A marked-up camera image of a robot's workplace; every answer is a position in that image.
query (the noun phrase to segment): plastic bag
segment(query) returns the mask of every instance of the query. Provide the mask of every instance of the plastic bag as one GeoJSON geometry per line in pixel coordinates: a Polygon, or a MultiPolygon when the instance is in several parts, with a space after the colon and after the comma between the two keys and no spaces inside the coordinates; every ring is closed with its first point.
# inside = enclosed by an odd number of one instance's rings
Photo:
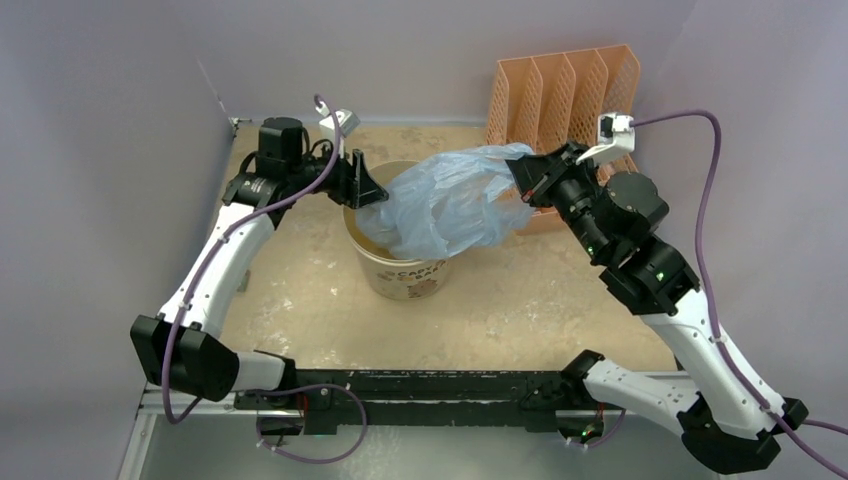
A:
{"type": "Polygon", "coordinates": [[[504,162],[528,154],[533,149],[512,143],[433,155],[385,186],[389,200],[357,210],[356,225],[398,259],[498,245],[533,215],[504,162]]]}

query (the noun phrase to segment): gray wall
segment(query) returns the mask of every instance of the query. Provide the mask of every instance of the gray wall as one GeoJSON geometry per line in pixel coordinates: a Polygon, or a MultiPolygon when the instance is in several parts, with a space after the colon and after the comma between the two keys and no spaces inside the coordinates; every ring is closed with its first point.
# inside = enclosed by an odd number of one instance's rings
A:
{"type": "Polygon", "coordinates": [[[230,140],[159,1],[0,7],[0,478],[117,475],[230,140]]]}
{"type": "MultiPolygon", "coordinates": [[[[642,116],[704,107],[724,148],[706,221],[721,320],[778,391],[813,416],[848,424],[848,4],[700,0],[663,64],[642,116]]],[[[706,120],[643,128],[639,164],[672,212],[666,238],[694,260],[709,163],[706,120]]],[[[848,468],[844,438],[802,436],[848,468]]],[[[832,478],[791,442],[768,474],[832,478]]]]}
{"type": "Polygon", "coordinates": [[[231,116],[314,115],[324,93],[372,122],[483,122],[495,61],[630,43],[652,81],[695,0],[180,0],[231,116]]]}

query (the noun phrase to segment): beige table surface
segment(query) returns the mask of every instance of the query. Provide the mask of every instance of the beige table surface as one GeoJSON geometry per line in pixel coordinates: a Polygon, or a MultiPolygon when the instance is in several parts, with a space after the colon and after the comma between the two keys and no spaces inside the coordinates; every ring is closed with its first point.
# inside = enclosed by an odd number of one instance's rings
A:
{"type": "MultiPolygon", "coordinates": [[[[257,133],[240,128],[227,179],[256,148],[257,133]]],[[[361,149],[374,166],[482,140],[475,127],[362,126],[346,147],[361,149]]],[[[588,348],[632,370],[674,369],[668,347],[606,292],[601,270],[567,230],[513,235],[452,262],[451,278],[430,298],[381,297],[360,271],[341,207],[323,194],[307,196],[253,261],[222,341],[306,368],[548,370],[588,348]]]]}

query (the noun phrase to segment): wire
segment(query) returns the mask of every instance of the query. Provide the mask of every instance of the wire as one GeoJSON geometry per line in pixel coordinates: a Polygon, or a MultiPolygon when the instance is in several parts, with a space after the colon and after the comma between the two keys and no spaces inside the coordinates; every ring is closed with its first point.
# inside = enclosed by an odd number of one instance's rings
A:
{"type": "Polygon", "coordinates": [[[839,425],[834,425],[832,423],[822,422],[820,420],[810,420],[808,418],[804,420],[804,425],[824,428],[826,430],[833,430],[834,432],[841,433],[842,435],[848,435],[848,428],[840,427],[839,425]]]}
{"type": "MultiPolygon", "coordinates": [[[[683,110],[680,112],[670,113],[667,115],[662,115],[656,118],[651,118],[648,120],[639,120],[633,121],[630,126],[633,128],[641,127],[644,125],[650,125],[652,123],[662,122],[665,120],[671,120],[674,118],[681,117],[704,117],[710,121],[710,124],[713,127],[713,154],[712,159],[710,160],[710,168],[707,173],[707,181],[704,184],[704,191],[701,194],[701,204],[698,206],[698,218],[695,222],[695,258],[698,261],[698,270],[701,272],[701,279],[704,282],[704,294],[707,297],[707,310],[710,316],[710,330],[712,331],[712,335],[714,338],[721,337],[721,324],[718,321],[718,311],[716,308],[715,294],[713,293],[712,282],[710,281],[710,276],[707,273],[707,265],[704,260],[704,242],[703,242],[703,234],[704,234],[704,217],[707,213],[707,202],[710,199],[710,191],[713,187],[713,181],[715,180],[716,168],[718,167],[718,159],[721,154],[721,125],[718,122],[718,118],[713,115],[711,112],[707,110],[683,110]]],[[[848,471],[842,470],[835,464],[831,463],[827,459],[825,459],[821,454],[816,452],[812,447],[807,445],[801,437],[798,436],[795,431],[786,423],[786,421],[781,418],[780,415],[771,411],[771,404],[769,401],[757,390],[756,387],[745,377],[745,374],[739,369],[739,366],[736,365],[736,362],[733,361],[733,358],[730,356],[730,352],[727,350],[727,346],[723,342],[716,342],[716,347],[718,347],[718,351],[721,354],[721,358],[724,360],[724,363],[727,364],[727,367],[733,372],[733,376],[739,380],[739,383],[745,387],[745,390],[751,394],[752,397],[757,401],[760,407],[768,412],[768,415],[772,418],[772,420],[777,423],[780,428],[783,429],[784,433],[795,442],[798,447],[803,450],[807,455],[812,457],[815,461],[819,462],[823,467],[827,468],[831,472],[835,473],[841,478],[848,479],[848,471]]]]}
{"type": "Polygon", "coordinates": [[[336,111],[333,107],[330,106],[328,102],[326,102],[321,95],[315,95],[314,98],[315,105],[317,106],[326,106],[327,109],[331,112],[330,117],[333,119],[333,126],[335,127],[335,142],[333,143],[333,153],[330,155],[330,161],[327,162],[327,166],[324,167],[324,170],[318,175],[318,178],[315,179],[312,183],[306,186],[303,190],[295,193],[294,195],[280,200],[277,203],[273,203],[268,205],[267,207],[260,208],[259,210],[254,211],[250,215],[246,215],[245,217],[237,220],[232,225],[227,228],[217,242],[212,244],[212,247],[206,253],[206,256],[203,257],[203,260],[197,266],[197,271],[195,271],[191,280],[189,281],[188,286],[186,287],[185,295],[183,295],[182,304],[177,309],[177,314],[174,317],[174,321],[171,324],[171,330],[168,332],[168,340],[165,343],[165,355],[162,359],[162,404],[165,408],[165,418],[172,425],[176,425],[188,416],[188,414],[194,409],[195,406],[200,402],[200,397],[195,398],[191,404],[189,404],[188,408],[186,408],[179,416],[174,415],[174,410],[171,406],[171,359],[174,355],[174,344],[177,340],[177,332],[179,331],[179,326],[182,325],[183,319],[185,318],[187,306],[191,304],[191,299],[194,297],[195,291],[197,291],[197,286],[200,285],[200,280],[203,278],[203,274],[206,273],[206,270],[211,265],[212,260],[215,258],[215,255],[221,250],[221,247],[227,243],[230,236],[235,233],[236,230],[243,227],[248,222],[261,217],[262,215],[268,214],[280,208],[287,207],[301,197],[305,196],[308,193],[311,193],[319,185],[330,175],[330,171],[333,169],[333,166],[336,164],[336,160],[339,157],[339,144],[341,143],[341,127],[339,126],[339,120],[336,115],[336,111]]]}
{"type": "Polygon", "coordinates": [[[291,453],[291,452],[287,452],[285,450],[281,450],[281,449],[279,449],[275,446],[272,446],[268,442],[266,442],[265,439],[262,438],[262,427],[260,425],[260,421],[262,420],[261,418],[256,419],[256,435],[259,437],[259,443],[257,443],[256,446],[257,447],[265,447],[269,451],[276,453],[278,455],[282,455],[286,458],[290,458],[292,460],[296,460],[296,461],[302,462],[302,463],[309,463],[309,464],[312,464],[312,465],[326,465],[328,463],[335,463],[335,462],[344,460],[345,458],[351,456],[353,454],[353,452],[355,452],[356,449],[359,448],[359,446],[362,444],[362,441],[365,440],[365,434],[368,433],[368,416],[365,414],[365,404],[363,404],[362,400],[360,400],[350,390],[343,388],[343,387],[340,387],[338,385],[334,385],[332,383],[320,383],[320,384],[315,384],[315,385],[309,385],[309,386],[306,386],[306,387],[293,388],[291,390],[283,390],[283,391],[280,391],[280,392],[256,392],[256,393],[259,393],[261,395],[265,395],[265,396],[268,396],[268,397],[284,397],[286,395],[294,395],[294,394],[303,393],[303,392],[310,392],[310,391],[313,391],[313,390],[321,390],[321,389],[324,389],[324,388],[330,389],[330,390],[338,390],[338,391],[344,393],[345,395],[347,395],[348,397],[350,397],[353,400],[353,403],[355,403],[357,408],[359,409],[359,415],[362,417],[362,430],[359,432],[359,437],[357,437],[356,442],[354,442],[352,447],[347,449],[347,451],[345,451],[344,453],[342,453],[340,455],[336,455],[335,457],[331,457],[331,458],[302,457],[302,456],[297,455],[295,453],[291,453]]]}

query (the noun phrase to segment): purple cable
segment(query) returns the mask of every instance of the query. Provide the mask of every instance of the purple cable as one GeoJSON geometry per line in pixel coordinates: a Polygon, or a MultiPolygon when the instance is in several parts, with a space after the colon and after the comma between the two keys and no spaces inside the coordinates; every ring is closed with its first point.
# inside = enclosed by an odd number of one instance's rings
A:
{"type": "Polygon", "coordinates": [[[827,430],[833,430],[836,433],[841,433],[842,435],[848,435],[848,428],[840,427],[839,425],[834,425],[832,423],[822,422],[821,420],[810,420],[809,418],[804,420],[804,425],[809,425],[811,427],[819,427],[827,430]]]}
{"type": "Polygon", "coordinates": [[[286,395],[294,395],[296,393],[303,393],[303,392],[308,392],[308,391],[311,391],[311,390],[320,390],[320,389],[323,389],[323,388],[338,390],[340,392],[343,392],[345,395],[347,395],[351,399],[353,399],[353,403],[355,403],[356,406],[359,408],[359,414],[362,416],[362,431],[359,432],[359,437],[356,439],[356,442],[353,444],[352,447],[350,447],[346,452],[344,452],[340,455],[337,455],[335,457],[331,457],[331,458],[302,457],[300,455],[297,455],[297,454],[294,454],[294,453],[291,453],[291,452],[287,452],[285,450],[281,450],[281,449],[279,449],[275,446],[270,445],[268,442],[266,442],[265,439],[262,438],[262,428],[259,425],[259,422],[260,422],[261,419],[259,419],[259,418],[256,419],[256,435],[259,437],[259,443],[257,444],[257,447],[262,446],[262,447],[265,447],[268,450],[270,450],[271,452],[276,453],[278,455],[282,455],[282,456],[290,458],[292,460],[296,460],[296,461],[302,462],[302,463],[309,463],[309,464],[312,464],[312,465],[326,465],[328,463],[335,463],[335,462],[338,462],[340,460],[344,460],[345,458],[351,456],[353,454],[353,452],[355,452],[356,449],[359,448],[359,445],[362,444],[362,441],[365,440],[365,434],[368,433],[368,417],[365,414],[365,405],[362,403],[362,400],[360,400],[359,398],[356,397],[356,395],[353,394],[353,392],[351,392],[350,390],[348,390],[346,388],[342,388],[338,385],[334,385],[332,383],[322,383],[322,384],[316,384],[316,385],[309,385],[309,386],[306,386],[306,387],[293,388],[291,390],[284,390],[284,391],[281,391],[281,392],[260,392],[260,393],[262,395],[265,395],[265,396],[283,397],[283,396],[286,396],[286,395]]]}
{"type": "MultiPolygon", "coordinates": [[[[718,167],[718,159],[721,154],[721,125],[718,123],[718,118],[713,115],[711,112],[707,110],[683,110],[680,112],[670,113],[667,115],[662,115],[656,118],[650,118],[648,120],[638,120],[633,121],[630,126],[633,128],[641,127],[644,125],[650,125],[652,123],[662,122],[664,120],[671,120],[674,118],[681,117],[704,117],[710,121],[713,126],[714,132],[714,140],[713,140],[713,155],[710,160],[710,169],[707,173],[707,181],[704,184],[704,192],[701,194],[701,204],[698,207],[698,219],[695,222],[695,258],[698,261],[698,270],[701,272],[701,278],[704,282],[704,294],[707,297],[707,310],[710,315],[710,330],[712,331],[712,335],[714,338],[721,337],[721,324],[718,321],[718,312],[716,308],[715,295],[713,293],[713,285],[710,282],[710,276],[707,273],[707,265],[704,260],[704,245],[703,245],[703,233],[704,233],[704,217],[707,213],[707,202],[710,198],[710,191],[713,187],[713,181],[715,180],[716,168],[718,167]]],[[[727,350],[727,347],[722,342],[717,342],[716,347],[718,347],[718,351],[721,354],[721,358],[724,359],[724,362],[727,364],[727,367],[733,372],[733,375],[739,380],[739,383],[745,387],[745,390],[751,394],[754,399],[757,400],[757,403],[768,412],[769,416],[777,423],[780,428],[786,433],[786,435],[795,442],[798,447],[803,450],[807,455],[812,457],[815,461],[819,462],[823,467],[827,468],[831,472],[835,473],[841,478],[848,479],[848,472],[842,470],[837,467],[835,464],[831,463],[824,457],[822,457],[818,452],[816,452],[812,447],[807,445],[801,437],[796,434],[792,428],[775,413],[771,412],[771,405],[769,401],[763,397],[762,394],[754,387],[754,384],[751,383],[745,377],[745,374],[739,370],[739,366],[736,365],[736,362],[733,361],[733,358],[730,356],[730,352],[727,350]]]]}
{"type": "Polygon", "coordinates": [[[331,107],[330,104],[327,103],[321,97],[321,95],[316,94],[315,105],[321,106],[321,104],[327,106],[327,109],[331,113],[330,116],[333,118],[333,126],[336,129],[335,141],[333,142],[333,153],[330,156],[330,161],[327,162],[327,166],[324,167],[324,170],[321,172],[320,175],[318,175],[318,178],[316,178],[314,182],[310,183],[303,190],[295,193],[294,195],[284,200],[280,200],[277,203],[273,203],[265,208],[256,210],[250,215],[246,215],[244,218],[234,222],[232,225],[230,225],[229,228],[224,230],[224,233],[221,235],[218,241],[212,245],[212,248],[210,248],[209,252],[206,253],[206,256],[203,257],[203,261],[201,261],[200,265],[198,265],[197,271],[191,278],[188,287],[186,287],[185,295],[183,295],[182,306],[180,306],[180,308],[177,310],[177,314],[174,318],[173,323],[171,324],[171,330],[170,332],[168,332],[168,341],[165,344],[165,356],[162,359],[162,403],[165,407],[165,418],[167,418],[168,422],[172,425],[176,425],[185,420],[191,410],[194,409],[194,407],[200,402],[200,397],[195,398],[194,401],[189,404],[188,408],[186,408],[185,411],[181,413],[179,417],[174,416],[174,410],[171,407],[171,358],[174,355],[174,344],[176,343],[177,332],[179,331],[178,326],[182,324],[183,319],[185,318],[185,306],[190,304],[191,299],[194,296],[194,292],[197,290],[197,286],[200,284],[200,280],[203,278],[203,274],[209,268],[209,265],[212,263],[212,260],[215,258],[215,255],[218,254],[218,251],[221,250],[221,247],[223,247],[224,244],[227,243],[230,238],[230,235],[232,235],[236,230],[238,230],[247,222],[250,222],[251,220],[257,217],[273,212],[274,210],[287,207],[299,200],[301,197],[305,196],[306,194],[311,193],[313,190],[318,188],[319,185],[321,185],[321,182],[323,182],[328,175],[330,175],[330,171],[333,169],[333,165],[336,164],[336,160],[339,156],[339,144],[341,143],[341,127],[339,126],[339,119],[336,116],[336,111],[333,110],[333,107],[331,107]]]}

